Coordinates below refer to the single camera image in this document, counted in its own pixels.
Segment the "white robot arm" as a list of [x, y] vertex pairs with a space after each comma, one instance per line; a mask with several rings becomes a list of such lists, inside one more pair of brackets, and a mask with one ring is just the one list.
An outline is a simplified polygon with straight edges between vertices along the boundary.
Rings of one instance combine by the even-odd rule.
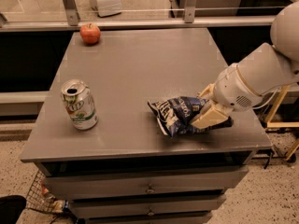
[[299, 2], [283, 8], [263, 43], [238, 63], [218, 75], [199, 96], [207, 100], [191, 120], [198, 129], [226, 121], [234, 111], [258, 105], [270, 91], [299, 81]]

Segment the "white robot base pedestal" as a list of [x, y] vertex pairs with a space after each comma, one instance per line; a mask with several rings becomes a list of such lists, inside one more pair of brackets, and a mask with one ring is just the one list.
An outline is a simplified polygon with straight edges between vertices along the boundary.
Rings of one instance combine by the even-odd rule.
[[89, 0], [90, 6], [99, 17], [108, 17], [121, 13], [121, 0]]

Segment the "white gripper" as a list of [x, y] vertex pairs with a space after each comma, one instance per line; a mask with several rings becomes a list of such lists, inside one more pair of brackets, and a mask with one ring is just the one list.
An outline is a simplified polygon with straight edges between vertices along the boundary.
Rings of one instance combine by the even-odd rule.
[[236, 63], [228, 66], [215, 83], [207, 85], [198, 93], [201, 99], [214, 100], [220, 105], [204, 106], [191, 120], [191, 125], [205, 129], [226, 121], [234, 111], [245, 111], [259, 104], [263, 97], [256, 93], [242, 77]]

